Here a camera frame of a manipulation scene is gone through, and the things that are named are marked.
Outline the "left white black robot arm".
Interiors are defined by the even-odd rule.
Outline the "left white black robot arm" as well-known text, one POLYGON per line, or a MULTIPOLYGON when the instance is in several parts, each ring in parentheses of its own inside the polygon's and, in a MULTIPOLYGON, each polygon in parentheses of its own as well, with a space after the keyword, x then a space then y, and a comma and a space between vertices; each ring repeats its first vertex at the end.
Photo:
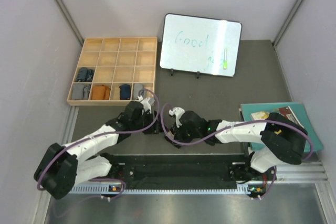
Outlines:
POLYGON ((50 145, 34 173, 38 190, 62 199, 77 184, 98 177, 116 179, 118 166, 111 156, 100 151, 153 126, 158 119, 153 115, 153 104, 154 98, 131 101, 116 118, 93 133, 69 144, 50 145))

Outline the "grey underwear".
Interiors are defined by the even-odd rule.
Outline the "grey underwear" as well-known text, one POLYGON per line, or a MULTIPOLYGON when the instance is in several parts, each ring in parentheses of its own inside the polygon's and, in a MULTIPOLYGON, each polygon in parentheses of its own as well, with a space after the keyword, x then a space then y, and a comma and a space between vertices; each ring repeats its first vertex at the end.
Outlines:
POLYGON ((143 84, 135 83, 133 85, 133 100, 137 100, 139 96, 141 96, 142 98, 145 98, 146 97, 146 91, 144 89, 143 84))

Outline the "navy blue white underwear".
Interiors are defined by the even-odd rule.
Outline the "navy blue white underwear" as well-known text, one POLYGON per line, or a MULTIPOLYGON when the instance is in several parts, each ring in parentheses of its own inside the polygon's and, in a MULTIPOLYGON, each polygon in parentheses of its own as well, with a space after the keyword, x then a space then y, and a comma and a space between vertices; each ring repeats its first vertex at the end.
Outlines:
POLYGON ((129 84, 122 84, 119 86, 119 89, 120 89, 120 100, 131 99, 131 86, 129 84))

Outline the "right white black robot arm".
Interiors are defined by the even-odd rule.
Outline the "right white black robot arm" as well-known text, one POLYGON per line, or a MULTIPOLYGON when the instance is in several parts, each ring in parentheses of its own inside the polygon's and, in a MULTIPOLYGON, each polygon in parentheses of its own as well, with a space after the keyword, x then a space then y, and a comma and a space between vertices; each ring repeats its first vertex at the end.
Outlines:
POLYGON ((175 123, 167 139, 182 145, 205 142, 210 146, 228 143, 257 143, 262 149, 252 151, 243 167, 231 168, 233 180, 256 180, 270 168, 280 164, 300 165, 308 132, 279 113, 272 112, 264 120, 231 122, 205 120, 193 111, 175 107, 169 111, 175 123))

